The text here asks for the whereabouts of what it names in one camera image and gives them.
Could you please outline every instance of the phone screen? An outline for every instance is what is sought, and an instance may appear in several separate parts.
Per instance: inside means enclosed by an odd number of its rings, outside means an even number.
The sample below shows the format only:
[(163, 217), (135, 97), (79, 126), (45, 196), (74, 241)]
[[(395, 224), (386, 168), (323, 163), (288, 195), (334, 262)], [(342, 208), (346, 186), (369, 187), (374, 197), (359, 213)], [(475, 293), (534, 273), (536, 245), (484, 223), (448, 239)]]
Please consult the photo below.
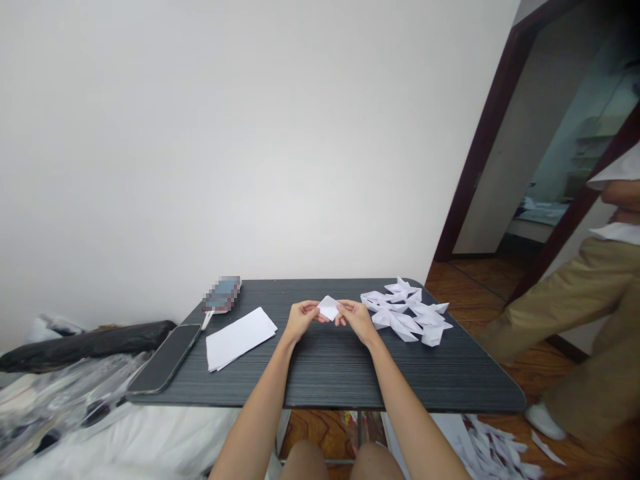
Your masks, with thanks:
[(165, 388), (200, 334), (200, 325), (174, 328), (129, 385), (129, 393), (157, 393)]

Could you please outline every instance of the person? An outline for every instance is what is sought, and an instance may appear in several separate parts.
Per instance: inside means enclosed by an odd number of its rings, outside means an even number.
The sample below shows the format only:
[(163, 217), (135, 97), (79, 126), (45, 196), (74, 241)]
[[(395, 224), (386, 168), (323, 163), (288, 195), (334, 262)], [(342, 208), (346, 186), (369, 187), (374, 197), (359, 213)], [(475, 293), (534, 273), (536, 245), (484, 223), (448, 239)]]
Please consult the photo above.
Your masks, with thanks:
[(526, 418), (546, 436), (597, 442), (640, 411), (640, 143), (594, 176), (617, 206), (576, 258), (511, 303), (476, 338), (499, 363), (532, 345), (612, 314), (591, 358), (544, 392)]
[[(398, 370), (371, 322), (367, 308), (340, 300), (336, 326), (349, 324), (368, 348), (385, 408), (402, 456), (413, 480), (468, 479), (466, 469), (438, 426)], [(263, 479), (273, 448), (285, 396), (291, 354), (313, 320), (320, 315), (317, 301), (291, 307), (287, 326), (262, 377), (242, 408), (216, 460), (210, 479)], [(283, 468), (283, 480), (328, 479), (324, 458), (309, 441), (296, 443)], [(364, 444), (353, 465), (352, 479), (404, 479), (392, 454), (375, 443)]]

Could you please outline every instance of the doorway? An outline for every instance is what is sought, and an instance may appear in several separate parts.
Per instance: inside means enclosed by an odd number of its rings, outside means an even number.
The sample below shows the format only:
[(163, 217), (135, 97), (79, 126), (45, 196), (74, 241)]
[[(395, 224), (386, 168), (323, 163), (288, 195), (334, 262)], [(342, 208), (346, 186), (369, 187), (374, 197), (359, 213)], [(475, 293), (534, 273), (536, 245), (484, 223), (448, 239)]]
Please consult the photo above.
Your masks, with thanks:
[(549, 0), (514, 26), (436, 261), (510, 301), (544, 274), (597, 198), (588, 178), (640, 139), (633, 13)]

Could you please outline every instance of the white wall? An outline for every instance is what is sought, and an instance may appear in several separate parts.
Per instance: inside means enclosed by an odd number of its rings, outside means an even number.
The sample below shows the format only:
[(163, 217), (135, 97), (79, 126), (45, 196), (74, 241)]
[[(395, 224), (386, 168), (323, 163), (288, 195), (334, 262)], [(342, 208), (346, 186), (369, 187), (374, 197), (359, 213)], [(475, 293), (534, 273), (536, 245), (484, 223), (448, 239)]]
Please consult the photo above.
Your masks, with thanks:
[[(574, 258), (580, 250), (580, 244), (582, 244), (582, 241), (592, 235), (591, 232), (589, 232), (589, 229), (600, 228), (606, 225), (614, 211), (615, 207), (613, 205), (602, 203), (600, 199), (596, 200), (589, 212), (582, 219), (582, 222), (580, 222), (573, 234), (564, 244), (562, 250), (560, 250), (556, 258), (553, 260), (543, 275), (543, 278), (549, 276), (566, 262)], [(580, 348), (580, 350), (585, 353), (591, 354), (593, 340), (606, 322), (607, 318), (608, 317), (605, 317), (596, 322), (566, 331), (561, 333), (560, 336)]]
[(424, 281), (517, 6), (0, 2), (0, 350), (218, 275)]
[(538, 34), (473, 196), (454, 253), (493, 253), (612, 27), (587, 0)]

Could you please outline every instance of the dark red door frame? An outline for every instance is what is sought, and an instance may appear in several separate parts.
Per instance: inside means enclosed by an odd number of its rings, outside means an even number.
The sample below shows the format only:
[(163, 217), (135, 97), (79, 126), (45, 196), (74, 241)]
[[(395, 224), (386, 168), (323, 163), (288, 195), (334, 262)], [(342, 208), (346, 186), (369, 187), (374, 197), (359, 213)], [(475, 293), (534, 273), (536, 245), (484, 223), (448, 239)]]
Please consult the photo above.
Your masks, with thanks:
[[(509, 102), (522, 74), (531, 47), (540, 30), (554, 19), (574, 8), (583, 0), (548, 0), (540, 8), (516, 24), (509, 34), (505, 50), (500, 58), (493, 84), (489, 90), (485, 108), (480, 117), (478, 128), (469, 149), (467, 161), (463, 168), (460, 182), (453, 197), (449, 215), (440, 236), (435, 252), (435, 261), (448, 261), (462, 225), (464, 224), (471, 200), (475, 194), (477, 180), (485, 168), (491, 148), (500, 130), (500, 125), (507, 112)], [(628, 8), (634, 21), (640, 23), (640, 5), (635, 1), (621, 2)], [(640, 103), (638, 103), (618, 134), (613, 138), (604, 155), (598, 161), (591, 176), (600, 172), (624, 152), (640, 141)], [(566, 214), (549, 236), (544, 248), (536, 258), (533, 266), (511, 294), (507, 303), (522, 296), (529, 288), (542, 278), (551, 262), (556, 258), (564, 244), (593, 206), (598, 192), (583, 187), (576, 195)]]
[(451, 202), (440, 242), (435, 250), (435, 261), (451, 259), (475, 194), (477, 180), (487, 164), (491, 148), (538, 32), (582, 1), (548, 0), (511, 29)]

